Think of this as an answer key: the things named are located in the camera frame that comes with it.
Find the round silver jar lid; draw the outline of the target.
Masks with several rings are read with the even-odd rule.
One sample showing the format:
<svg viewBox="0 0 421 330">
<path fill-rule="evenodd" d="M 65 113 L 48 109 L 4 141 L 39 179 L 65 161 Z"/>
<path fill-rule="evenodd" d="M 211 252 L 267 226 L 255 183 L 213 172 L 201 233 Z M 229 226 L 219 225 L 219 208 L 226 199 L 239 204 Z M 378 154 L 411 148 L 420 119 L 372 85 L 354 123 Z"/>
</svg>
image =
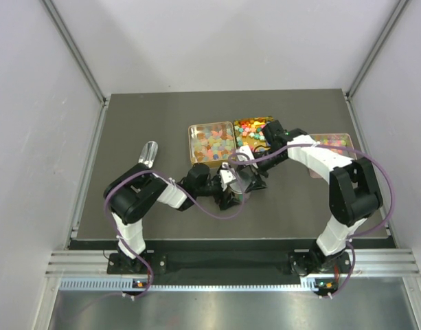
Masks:
<svg viewBox="0 0 421 330">
<path fill-rule="evenodd" d="M 246 173 L 237 173 L 237 177 L 233 182 L 229 184 L 231 191 L 237 195 L 241 193 L 248 194 L 248 188 L 252 182 L 252 178 L 250 175 Z"/>
</svg>

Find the silver metal scoop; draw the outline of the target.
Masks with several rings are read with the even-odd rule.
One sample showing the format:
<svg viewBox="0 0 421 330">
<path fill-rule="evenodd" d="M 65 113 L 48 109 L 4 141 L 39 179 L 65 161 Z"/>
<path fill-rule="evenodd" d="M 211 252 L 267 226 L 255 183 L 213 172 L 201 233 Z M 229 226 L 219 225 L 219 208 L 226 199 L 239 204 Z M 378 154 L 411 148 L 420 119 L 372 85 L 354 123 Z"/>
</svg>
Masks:
<svg viewBox="0 0 421 330">
<path fill-rule="evenodd" d="M 145 165 L 147 168 L 152 168 L 155 162 L 159 145 L 156 141 L 148 141 L 144 144 L 141 150 L 138 163 Z"/>
</svg>

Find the clear glass jar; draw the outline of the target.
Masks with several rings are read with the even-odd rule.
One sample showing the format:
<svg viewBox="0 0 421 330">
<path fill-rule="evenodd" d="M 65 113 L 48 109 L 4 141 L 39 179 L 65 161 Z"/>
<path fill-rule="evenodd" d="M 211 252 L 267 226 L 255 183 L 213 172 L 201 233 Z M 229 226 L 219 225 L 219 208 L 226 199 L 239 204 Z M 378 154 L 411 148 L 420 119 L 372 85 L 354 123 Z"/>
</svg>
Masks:
<svg viewBox="0 0 421 330">
<path fill-rule="evenodd" d="M 246 200 L 248 200 L 250 198 L 251 193 L 242 193 L 238 195 L 238 200 L 239 202 L 245 202 Z"/>
</svg>

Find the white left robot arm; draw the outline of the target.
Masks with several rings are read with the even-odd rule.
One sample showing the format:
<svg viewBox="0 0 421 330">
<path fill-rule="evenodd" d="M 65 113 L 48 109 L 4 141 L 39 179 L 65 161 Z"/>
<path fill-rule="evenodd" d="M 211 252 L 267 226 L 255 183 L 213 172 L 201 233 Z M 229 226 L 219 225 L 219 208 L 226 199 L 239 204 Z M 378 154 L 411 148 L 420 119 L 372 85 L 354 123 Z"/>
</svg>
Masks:
<svg viewBox="0 0 421 330">
<path fill-rule="evenodd" d="M 143 218 L 157 203 L 183 212 L 197 204 L 198 197 L 212 197 L 221 210 L 244 203 L 244 193 L 231 189 L 237 177 L 225 162 L 214 176 L 206 164 L 197 163 L 176 182 L 138 163 L 113 181 L 104 191 L 104 207 L 111 214 L 118 233 L 116 265 L 140 272 L 146 264 L 143 251 Z"/>
</svg>

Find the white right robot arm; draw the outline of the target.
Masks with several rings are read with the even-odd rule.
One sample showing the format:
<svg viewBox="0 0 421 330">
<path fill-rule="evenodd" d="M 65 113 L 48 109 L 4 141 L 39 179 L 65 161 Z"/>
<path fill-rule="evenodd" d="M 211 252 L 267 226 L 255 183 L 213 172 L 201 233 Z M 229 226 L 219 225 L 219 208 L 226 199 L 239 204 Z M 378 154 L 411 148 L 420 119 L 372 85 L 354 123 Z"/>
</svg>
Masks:
<svg viewBox="0 0 421 330">
<path fill-rule="evenodd" d="M 301 275 L 327 272 L 356 230 L 383 205 L 373 164 L 366 157 L 340 155 L 301 129 L 287 131 L 277 120 L 266 124 L 262 132 L 267 150 L 238 149 L 238 160 L 250 161 L 258 176 L 267 176 L 270 169 L 290 159 L 328 183 L 331 217 L 308 254 L 293 260 L 293 269 Z"/>
</svg>

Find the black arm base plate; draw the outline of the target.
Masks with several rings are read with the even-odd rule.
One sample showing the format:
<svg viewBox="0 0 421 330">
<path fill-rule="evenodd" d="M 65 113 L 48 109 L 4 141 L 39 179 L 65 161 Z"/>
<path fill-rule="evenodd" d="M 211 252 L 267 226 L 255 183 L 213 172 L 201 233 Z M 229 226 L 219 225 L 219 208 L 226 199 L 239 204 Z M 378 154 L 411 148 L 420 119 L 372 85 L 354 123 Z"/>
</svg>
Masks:
<svg viewBox="0 0 421 330">
<path fill-rule="evenodd" d="M 350 271 L 348 253 L 316 266 L 308 258 L 307 252 L 287 251 L 152 251 L 144 252 L 139 259 L 128 260 L 124 254 L 116 252 L 108 257 L 107 274 L 145 274 L 151 266 L 154 274 L 172 274 L 179 270 L 206 269 L 272 269 L 281 274 L 308 275 L 316 272 L 324 274 L 347 273 Z"/>
</svg>

